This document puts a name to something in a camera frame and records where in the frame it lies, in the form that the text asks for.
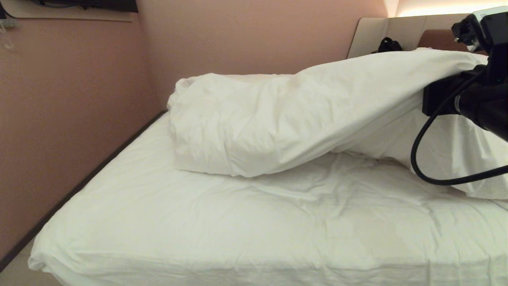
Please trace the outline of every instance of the wall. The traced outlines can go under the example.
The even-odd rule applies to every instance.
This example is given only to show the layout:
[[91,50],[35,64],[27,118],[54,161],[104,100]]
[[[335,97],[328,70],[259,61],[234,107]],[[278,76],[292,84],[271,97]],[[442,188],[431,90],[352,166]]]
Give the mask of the wall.
[[400,0],[397,17],[442,14],[469,14],[508,5],[508,0]]
[[209,72],[295,73],[345,59],[362,17],[394,0],[138,0],[161,104]]
[[138,21],[20,20],[0,46],[0,259],[160,106]]

